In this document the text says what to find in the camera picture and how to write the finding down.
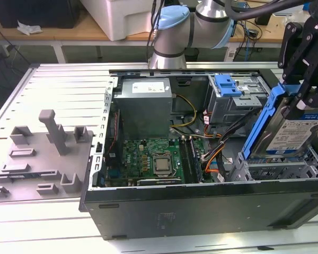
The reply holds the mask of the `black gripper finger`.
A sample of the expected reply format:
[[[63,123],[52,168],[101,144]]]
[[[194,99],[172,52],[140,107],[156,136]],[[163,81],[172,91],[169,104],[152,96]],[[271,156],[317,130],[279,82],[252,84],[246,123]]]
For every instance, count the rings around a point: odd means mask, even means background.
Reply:
[[[290,86],[302,81],[290,105],[282,113],[284,118],[296,119],[305,110],[318,108],[318,46],[300,46],[284,69],[283,79],[284,84]]]
[[[284,37],[278,58],[278,67],[283,70],[285,81],[300,81],[305,70],[304,47],[302,46],[303,24],[289,22],[285,26]]]

